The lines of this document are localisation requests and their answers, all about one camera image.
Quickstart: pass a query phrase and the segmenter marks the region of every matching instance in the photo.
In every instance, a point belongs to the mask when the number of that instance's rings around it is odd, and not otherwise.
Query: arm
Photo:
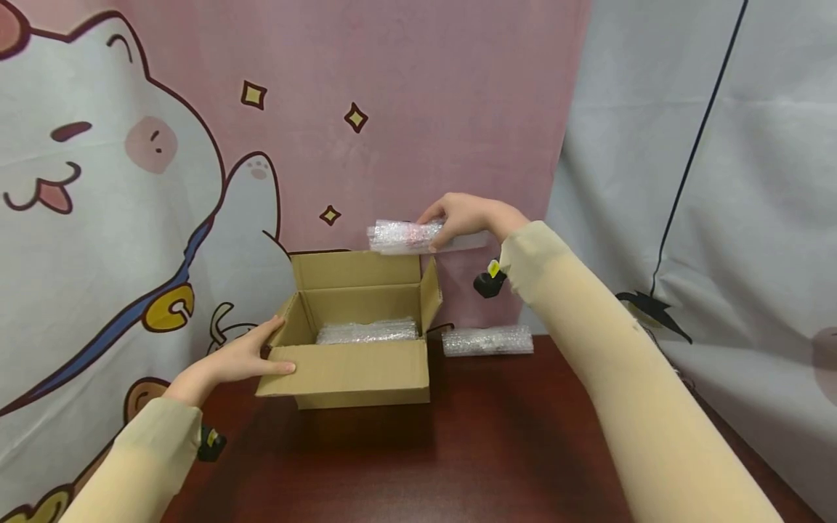
[[[642,327],[552,230],[467,194],[418,222],[442,216],[436,248],[481,229],[502,244],[501,269],[587,389],[638,522],[781,521]]]
[[[293,363],[259,357],[282,323],[274,317],[181,372],[114,440],[61,523],[159,521],[192,468],[200,445],[200,406],[215,386],[295,370]]]

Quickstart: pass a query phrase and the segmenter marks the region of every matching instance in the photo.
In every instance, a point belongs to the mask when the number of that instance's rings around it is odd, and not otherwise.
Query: wooden table
[[[296,411],[220,387],[204,422],[229,438],[195,464],[164,521],[631,521],[586,392],[552,342],[533,356],[445,359],[429,405]],[[786,521],[819,521],[728,427]]]

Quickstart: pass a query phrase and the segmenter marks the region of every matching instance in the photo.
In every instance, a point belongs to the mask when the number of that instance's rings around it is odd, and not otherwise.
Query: cat face
[[[2,410],[177,272],[223,168],[117,13],[60,35],[0,0],[0,28]]]

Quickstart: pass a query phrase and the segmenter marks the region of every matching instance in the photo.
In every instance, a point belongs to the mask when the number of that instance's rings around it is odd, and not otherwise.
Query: black bird shape
[[[616,299],[619,301],[627,301],[646,314],[649,318],[652,318],[660,323],[660,325],[666,329],[683,336],[683,339],[688,341],[689,345],[691,345],[691,336],[686,334],[683,329],[677,325],[675,319],[672,318],[668,312],[665,312],[665,310],[671,307],[671,305],[663,303],[662,301],[652,298],[651,296],[643,294],[639,291],[636,291],[636,294],[620,292],[616,294]]]

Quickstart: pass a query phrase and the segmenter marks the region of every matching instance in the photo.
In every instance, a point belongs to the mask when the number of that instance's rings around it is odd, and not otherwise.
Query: bubble-wrapped item
[[[535,351],[531,331],[525,325],[453,329],[442,334],[442,347],[444,355],[449,357],[532,354]]]
[[[377,220],[367,228],[369,248],[381,254],[428,254],[430,242],[442,230],[444,222],[434,220],[424,225],[412,222]],[[466,234],[454,238],[439,252],[478,249],[488,244],[488,233]]]
[[[336,343],[371,343],[373,341],[417,340],[416,322],[412,318],[381,320],[369,324],[326,324],[317,334],[317,345]]]

